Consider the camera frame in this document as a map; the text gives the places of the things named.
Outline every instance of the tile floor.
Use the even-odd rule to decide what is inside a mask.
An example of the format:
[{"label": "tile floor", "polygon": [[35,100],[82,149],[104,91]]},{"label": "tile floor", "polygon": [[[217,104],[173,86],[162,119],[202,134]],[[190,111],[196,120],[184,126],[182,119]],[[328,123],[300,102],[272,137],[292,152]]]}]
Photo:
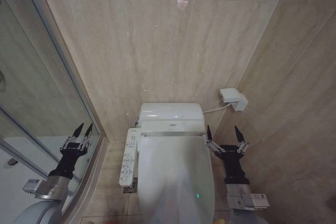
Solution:
[{"label": "tile floor", "polygon": [[[144,223],[137,194],[123,194],[123,188],[119,186],[124,146],[125,142],[109,144],[97,186],[80,224]],[[226,187],[223,181],[224,170],[214,156],[212,156],[212,164],[216,192],[214,219],[228,220]]]}]

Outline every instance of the toilet tank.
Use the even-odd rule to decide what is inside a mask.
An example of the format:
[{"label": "toilet tank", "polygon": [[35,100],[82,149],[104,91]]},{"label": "toilet tank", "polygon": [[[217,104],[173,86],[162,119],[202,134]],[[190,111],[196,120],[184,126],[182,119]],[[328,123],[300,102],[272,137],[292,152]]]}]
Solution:
[{"label": "toilet tank", "polygon": [[142,134],[202,135],[204,117],[198,103],[144,103],[139,127]]}]

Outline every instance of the floor drain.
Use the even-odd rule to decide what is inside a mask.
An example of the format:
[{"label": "floor drain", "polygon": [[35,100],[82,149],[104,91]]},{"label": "floor drain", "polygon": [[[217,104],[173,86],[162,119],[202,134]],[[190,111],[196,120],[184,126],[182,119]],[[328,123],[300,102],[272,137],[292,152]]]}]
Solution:
[{"label": "floor drain", "polygon": [[124,187],[124,194],[133,194],[136,193],[138,188],[138,178],[133,178],[131,186]]}]

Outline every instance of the toilet lid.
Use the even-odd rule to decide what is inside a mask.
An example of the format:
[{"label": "toilet lid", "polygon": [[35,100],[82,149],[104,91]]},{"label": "toilet lid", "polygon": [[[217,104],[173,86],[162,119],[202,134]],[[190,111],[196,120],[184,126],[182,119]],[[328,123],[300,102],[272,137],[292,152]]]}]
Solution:
[{"label": "toilet lid", "polygon": [[145,223],[210,224],[215,189],[204,136],[141,136],[138,196]]}]

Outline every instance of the bidet control panel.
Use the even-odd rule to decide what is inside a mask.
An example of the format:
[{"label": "bidet control panel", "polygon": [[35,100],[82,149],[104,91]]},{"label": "bidet control panel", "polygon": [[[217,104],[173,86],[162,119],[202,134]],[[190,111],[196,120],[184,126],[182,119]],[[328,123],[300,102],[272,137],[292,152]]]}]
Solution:
[{"label": "bidet control panel", "polygon": [[130,128],[127,132],[124,156],[121,165],[119,185],[122,187],[131,186],[134,174],[134,162],[137,154],[137,145],[140,139],[141,129]]}]

